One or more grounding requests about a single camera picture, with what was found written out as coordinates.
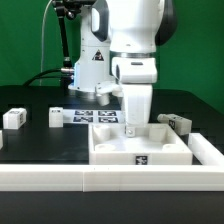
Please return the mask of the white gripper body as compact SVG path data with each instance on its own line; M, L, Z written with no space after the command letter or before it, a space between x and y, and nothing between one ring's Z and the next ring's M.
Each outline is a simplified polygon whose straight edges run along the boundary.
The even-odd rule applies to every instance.
M152 85L157 82L155 59L114 57L112 74L122 89L126 124L144 126L150 117Z

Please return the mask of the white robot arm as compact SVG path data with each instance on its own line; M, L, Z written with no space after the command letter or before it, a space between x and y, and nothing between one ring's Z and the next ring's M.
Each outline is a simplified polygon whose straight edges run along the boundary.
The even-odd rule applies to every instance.
M81 10L81 52L69 89L78 96L122 99L125 134L136 135L150 117L157 82L156 47L174 34L173 0L74 0Z

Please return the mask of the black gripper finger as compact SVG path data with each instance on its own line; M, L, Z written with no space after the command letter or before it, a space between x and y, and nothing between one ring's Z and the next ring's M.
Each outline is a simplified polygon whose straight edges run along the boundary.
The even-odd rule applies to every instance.
M136 135L136 128L134 126L126 126L125 134L128 138L132 138Z

